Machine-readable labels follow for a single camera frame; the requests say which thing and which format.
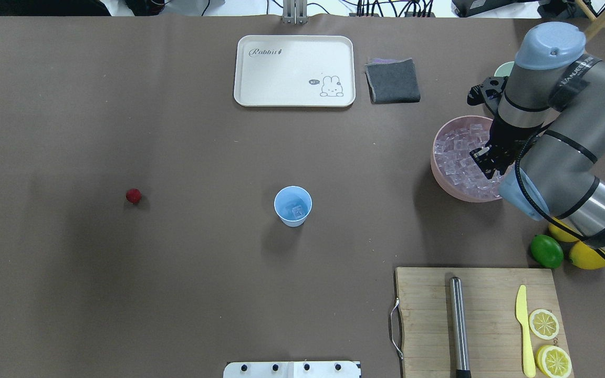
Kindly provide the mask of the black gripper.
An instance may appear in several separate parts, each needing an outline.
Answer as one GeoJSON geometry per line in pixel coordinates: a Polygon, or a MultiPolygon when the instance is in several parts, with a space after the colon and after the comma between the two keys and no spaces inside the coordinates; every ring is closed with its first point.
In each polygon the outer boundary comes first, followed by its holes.
{"type": "Polygon", "coordinates": [[[488,77],[483,83],[473,86],[467,96],[468,105],[483,104],[493,117],[489,140],[482,148],[475,148],[469,153],[488,180],[495,174],[504,175],[507,168],[517,159],[518,152],[528,137],[543,127],[543,122],[533,124],[530,121],[527,122],[527,127],[519,127],[502,118],[499,105],[507,80],[508,76],[488,77]]]}

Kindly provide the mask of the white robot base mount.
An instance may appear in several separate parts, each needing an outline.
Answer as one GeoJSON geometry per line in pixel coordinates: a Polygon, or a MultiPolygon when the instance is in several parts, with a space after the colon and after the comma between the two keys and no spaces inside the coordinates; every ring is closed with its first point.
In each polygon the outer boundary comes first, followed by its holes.
{"type": "Polygon", "coordinates": [[[223,377],[361,377],[355,361],[267,361],[228,363],[223,377]]]}

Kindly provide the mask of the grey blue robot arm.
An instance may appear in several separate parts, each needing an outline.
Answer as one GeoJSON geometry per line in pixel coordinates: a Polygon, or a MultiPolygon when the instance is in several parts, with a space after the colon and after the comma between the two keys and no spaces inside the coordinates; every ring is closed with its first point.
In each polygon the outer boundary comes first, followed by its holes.
{"type": "Polygon", "coordinates": [[[605,252],[605,182],[591,168],[605,153],[605,62],[586,53],[577,27],[530,29],[506,77],[488,77],[467,103],[492,113],[489,141],[471,151],[500,196],[535,220],[554,218],[605,252]]]}

